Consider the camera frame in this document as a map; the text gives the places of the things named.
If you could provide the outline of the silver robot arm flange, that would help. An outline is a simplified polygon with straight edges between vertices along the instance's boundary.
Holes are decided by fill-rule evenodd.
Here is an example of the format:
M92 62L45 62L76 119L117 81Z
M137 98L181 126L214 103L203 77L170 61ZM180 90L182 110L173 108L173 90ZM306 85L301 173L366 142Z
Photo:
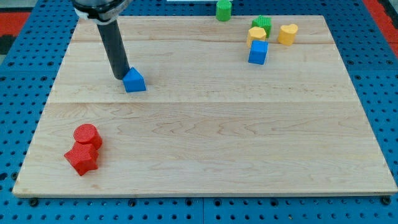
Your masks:
M115 21L133 0L72 0L78 17L98 25Z

